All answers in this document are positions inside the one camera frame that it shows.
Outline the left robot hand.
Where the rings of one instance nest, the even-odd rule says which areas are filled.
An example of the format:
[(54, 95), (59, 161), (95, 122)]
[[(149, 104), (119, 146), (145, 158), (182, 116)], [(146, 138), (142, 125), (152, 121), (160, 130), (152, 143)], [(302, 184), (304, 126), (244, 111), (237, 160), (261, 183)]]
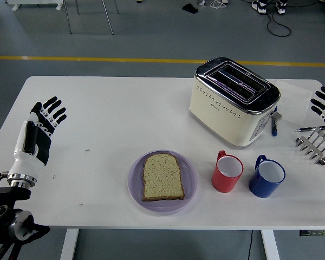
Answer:
[(39, 170), (48, 162), (51, 137), (66, 118), (66, 108), (58, 97), (37, 102), (22, 125), (14, 150), (15, 162), (9, 173), (37, 178)]

